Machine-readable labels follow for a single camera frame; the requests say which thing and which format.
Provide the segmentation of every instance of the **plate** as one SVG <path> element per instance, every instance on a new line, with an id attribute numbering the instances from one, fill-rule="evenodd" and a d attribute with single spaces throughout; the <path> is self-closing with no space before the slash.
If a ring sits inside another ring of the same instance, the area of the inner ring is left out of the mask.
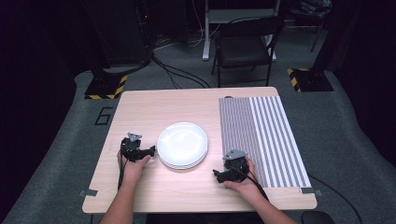
<path id="1" fill-rule="evenodd" d="M 175 123 L 160 134 L 157 150 L 165 165 L 175 169 L 188 169 L 204 159 L 207 136 L 196 124 Z"/>

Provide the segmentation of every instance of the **black backdrop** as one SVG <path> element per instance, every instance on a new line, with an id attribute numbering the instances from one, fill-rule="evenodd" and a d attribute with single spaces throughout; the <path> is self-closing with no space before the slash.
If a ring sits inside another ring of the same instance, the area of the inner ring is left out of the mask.
<path id="1" fill-rule="evenodd" d="M 334 3 L 339 8 L 332 13 L 336 17 L 338 10 L 352 9 L 354 1 Z M 359 125 L 396 165 L 392 10 L 392 0 L 363 1 L 356 24 L 337 31 L 351 33 L 343 37 L 349 41 L 327 40 L 335 48 L 342 45 L 341 53 L 321 52 L 319 60 L 338 61 L 334 73 L 355 108 Z M 62 125 L 76 91 L 73 78 L 82 71 L 108 67 L 108 63 L 82 0 L 1 1 L 0 27 L 2 220 Z"/>

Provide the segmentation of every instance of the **black cable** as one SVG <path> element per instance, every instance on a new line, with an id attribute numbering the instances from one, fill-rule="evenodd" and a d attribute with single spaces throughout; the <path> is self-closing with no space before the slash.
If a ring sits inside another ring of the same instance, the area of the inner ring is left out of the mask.
<path id="1" fill-rule="evenodd" d="M 159 38 L 154 44 L 154 46 L 155 46 L 154 50 L 165 48 L 167 46 L 171 46 L 172 44 L 169 44 L 170 40 L 171 39 L 167 38 L 167 37 Z"/>
<path id="2" fill-rule="evenodd" d="M 125 170 L 125 166 L 126 163 L 128 162 L 128 160 L 131 158 L 132 153 L 129 154 L 128 158 L 126 159 L 126 162 L 122 165 L 122 154 L 120 155 L 120 176 L 119 176 L 119 185 L 117 187 L 117 189 L 120 189 L 121 184 L 122 184 L 122 179 L 123 179 L 123 174 L 124 174 L 124 170 Z"/>
<path id="3" fill-rule="evenodd" d="M 338 194 L 338 196 L 340 196 L 342 199 L 344 199 L 346 201 L 346 203 L 353 209 L 353 211 L 355 212 L 356 216 L 358 217 L 358 220 L 361 224 L 363 224 L 363 220 L 361 219 L 361 214 L 359 214 L 358 209 L 356 209 L 356 207 L 352 204 L 352 202 L 350 200 L 348 200 L 343 194 L 341 194 L 338 190 L 336 190 L 335 188 L 333 188 L 332 186 L 330 186 L 329 184 L 325 183 L 323 180 L 308 174 L 309 177 L 315 179 L 316 181 L 318 181 L 320 184 L 326 186 L 327 188 L 331 189 L 332 191 L 334 191 L 336 194 Z"/>
<path id="4" fill-rule="evenodd" d="M 256 182 L 259 182 L 259 181 L 257 180 L 256 176 L 255 176 L 253 173 L 251 173 L 250 171 L 248 171 L 248 172 L 253 176 L 253 178 L 256 180 Z"/>
<path id="5" fill-rule="evenodd" d="M 134 72 L 137 72 L 137 71 L 139 71 L 140 69 L 146 67 L 146 65 L 148 65 L 148 64 L 149 64 L 149 60 L 144 61 L 143 63 L 140 63 L 136 68 L 131 68 L 131 69 L 128 69 L 128 70 L 125 70 L 125 71 L 122 71 L 122 72 L 118 72 L 118 73 L 109 73 L 109 74 L 110 74 L 111 76 L 117 76 L 117 77 L 130 75 L 130 74 L 132 74 L 132 73 L 134 73 Z"/>
<path id="6" fill-rule="evenodd" d="M 269 202 L 270 200 L 268 199 L 267 194 L 265 193 L 264 189 L 262 188 L 262 186 L 259 184 L 259 182 L 257 182 L 256 180 L 254 180 L 253 178 L 251 178 L 250 176 L 242 173 L 240 170 L 233 168 L 232 166 L 230 166 L 230 168 L 232 168 L 233 170 L 235 170 L 236 172 L 238 172 L 239 174 L 243 175 L 244 177 L 246 177 L 247 179 L 249 179 L 251 182 L 253 182 L 254 185 L 256 185 L 256 187 L 259 189 L 260 193 L 262 194 L 262 196 Z"/>
<path id="7" fill-rule="evenodd" d="M 189 79 L 189 80 L 191 80 L 191 81 L 194 81 L 194 82 L 198 83 L 200 86 L 202 86 L 203 88 L 210 88 L 209 84 L 207 84 L 207 82 L 204 81 L 203 79 L 201 79 L 200 77 L 197 77 L 197 76 L 195 76 L 195 75 L 193 75 L 193 74 L 191 74 L 191 73 L 189 73 L 189 72 L 186 72 L 186 71 L 180 70 L 180 69 L 178 69 L 178 68 L 175 68 L 175 67 L 173 67 L 173 66 L 171 66 L 171 65 L 165 64 L 165 63 L 163 63 L 160 59 L 158 59 L 157 57 L 155 57 L 154 54 L 151 55 L 151 59 L 152 59 L 152 61 L 154 61 L 154 62 L 155 62 L 156 64 L 158 64 L 162 69 L 164 69 L 164 70 L 166 71 L 166 73 L 168 74 L 168 76 L 171 78 L 172 84 L 174 84 L 174 86 L 175 86 L 176 89 L 181 89 L 181 87 L 177 85 L 177 83 L 175 82 L 175 80 L 172 78 L 172 75 L 171 75 L 171 74 L 173 74 L 173 75 L 175 75 L 175 76 L 178 76 L 178 77 L 184 77 L 184 78 L 186 78 L 186 79 Z M 169 68 L 174 69 L 174 70 L 176 70 L 176 71 L 178 71 L 178 72 L 187 74 L 187 75 L 189 75 L 189 76 L 191 76 L 191 77 L 186 77 L 186 76 L 183 76 L 183 75 L 178 74 L 178 73 L 176 73 L 176 72 L 173 72 L 173 71 L 169 70 Z"/>

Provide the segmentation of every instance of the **wooden table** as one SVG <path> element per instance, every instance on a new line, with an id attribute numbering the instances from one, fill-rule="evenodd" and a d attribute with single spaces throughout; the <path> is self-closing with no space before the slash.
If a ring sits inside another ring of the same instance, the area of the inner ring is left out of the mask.
<path id="1" fill-rule="evenodd" d="M 200 126 L 208 138 L 208 152 L 197 166 L 175 170 L 165 166 L 158 154 L 146 165 L 135 195 L 137 213 L 253 211 L 232 189 L 219 184 L 212 170 L 222 171 L 219 98 L 225 96 L 277 96 L 272 87 L 199 90 L 126 91 L 120 98 L 90 189 L 82 209 L 88 214 L 105 213 L 117 193 L 117 152 L 127 133 L 143 135 L 141 148 L 156 145 L 161 132 L 186 121 Z M 265 189 L 271 203 L 281 210 L 314 209 L 314 194 L 300 188 Z"/>

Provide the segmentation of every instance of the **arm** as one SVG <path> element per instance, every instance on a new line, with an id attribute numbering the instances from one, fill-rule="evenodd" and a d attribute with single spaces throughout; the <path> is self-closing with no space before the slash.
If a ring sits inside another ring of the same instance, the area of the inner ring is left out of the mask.
<path id="1" fill-rule="evenodd" d="M 250 171 L 249 176 L 253 177 L 254 164 L 249 158 L 246 158 L 246 160 Z M 242 198 L 244 198 L 256 210 L 265 224 L 296 223 L 262 197 L 262 194 L 251 180 L 245 179 L 241 183 L 225 181 L 224 187 L 238 191 Z"/>
<path id="2" fill-rule="evenodd" d="M 122 185 L 110 207 L 108 207 L 101 223 L 133 223 L 134 192 L 142 175 L 143 167 L 149 162 L 149 159 L 150 155 L 147 155 L 141 161 L 131 162 L 122 156 L 122 164 L 126 162 Z"/>

